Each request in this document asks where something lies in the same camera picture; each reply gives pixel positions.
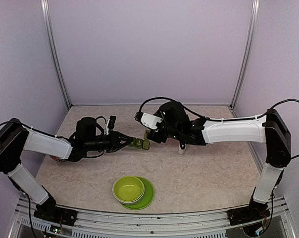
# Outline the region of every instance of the bowl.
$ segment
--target bowl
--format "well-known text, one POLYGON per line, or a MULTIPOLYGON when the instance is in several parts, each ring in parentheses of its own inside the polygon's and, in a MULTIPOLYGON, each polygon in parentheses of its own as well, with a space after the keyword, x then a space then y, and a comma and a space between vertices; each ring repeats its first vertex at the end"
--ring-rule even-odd
POLYGON ((113 185, 112 192, 116 200, 124 205, 137 203, 144 195, 143 182, 134 176, 119 178, 113 185))

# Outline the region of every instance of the bowl rim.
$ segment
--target bowl rim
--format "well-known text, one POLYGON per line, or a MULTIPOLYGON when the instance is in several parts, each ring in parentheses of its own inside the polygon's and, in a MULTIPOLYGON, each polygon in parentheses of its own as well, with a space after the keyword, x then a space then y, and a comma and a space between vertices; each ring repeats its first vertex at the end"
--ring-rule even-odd
POLYGON ((131 202, 135 202, 135 201, 139 200, 140 198, 142 198, 142 196, 143 196, 143 194, 144 194, 144 191, 145 191, 144 183, 143 183, 138 177, 136 177, 136 176, 129 176, 129 175, 127 175, 127 176, 120 177, 120 178, 118 178, 118 179, 114 182, 114 184, 113 184, 113 186, 112 186, 112 193, 113 193, 114 197, 116 198, 116 200, 118 200, 119 202, 124 202, 124 203, 131 203, 131 202), (141 192, 141 195, 140 195, 138 198, 134 199, 133 201, 124 201, 124 200, 121 200, 120 198, 118 198, 118 197, 116 196, 116 194, 115 194, 115 192, 114 192, 114 187, 115 187, 116 183, 117 183, 120 179, 127 178, 127 177, 129 177, 129 178, 134 178, 134 179, 140 181, 140 183, 142 184, 142 192, 141 192))

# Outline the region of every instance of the white backdrop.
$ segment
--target white backdrop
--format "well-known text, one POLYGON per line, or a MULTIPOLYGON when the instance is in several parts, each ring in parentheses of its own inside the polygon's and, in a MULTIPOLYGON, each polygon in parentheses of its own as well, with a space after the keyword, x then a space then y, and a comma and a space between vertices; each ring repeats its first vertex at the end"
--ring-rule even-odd
POLYGON ((230 104, 252 0, 50 0, 72 104, 230 104))

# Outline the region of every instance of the marble table surface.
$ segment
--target marble table surface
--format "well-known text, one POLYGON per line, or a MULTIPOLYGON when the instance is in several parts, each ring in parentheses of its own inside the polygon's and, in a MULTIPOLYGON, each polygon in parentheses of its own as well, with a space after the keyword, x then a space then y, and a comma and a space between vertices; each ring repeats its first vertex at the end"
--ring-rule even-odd
MULTIPOLYGON (((134 120, 139 106, 72 107, 58 135, 69 137, 82 117, 117 116, 114 130, 142 138, 145 127, 134 120)), ((154 113, 158 106, 145 106, 154 113)), ((208 117, 231 118, 227 107, 189 106, 208 117)), ((206 211, 244 205, 249 202, 259 172, 244 142, 207 146, 187 146, 178 154, 178 142, 151 142, 150 150, 125 147, 97 159, 77 163, 55 162, 48 156, 37 179, 60 205, 95 211, 124 213, 179 213, 206 211), (145 177, 155 188, 152 204, 139 211, 124 208, 112 195, 113 183, 120 177, 145 177)))

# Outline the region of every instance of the green plate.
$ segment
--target green plate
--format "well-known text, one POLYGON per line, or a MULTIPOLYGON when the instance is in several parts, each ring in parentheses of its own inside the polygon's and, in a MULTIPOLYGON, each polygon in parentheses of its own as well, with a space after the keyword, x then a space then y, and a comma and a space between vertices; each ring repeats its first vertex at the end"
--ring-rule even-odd
POLYGON ((138 203, 133 204, 133 205, 123 205, 122 204, 123 207, 130 209, 130 210, 144 209, 147 206, 149 206, 154 199, 153 184, 151 184, 151 182, 148 181, 146 178, 143 178, 143 177, 137 177, 137 178, 143 182, 145 191, 144 191, 143 197, 141 198, 141 200, 138 203))

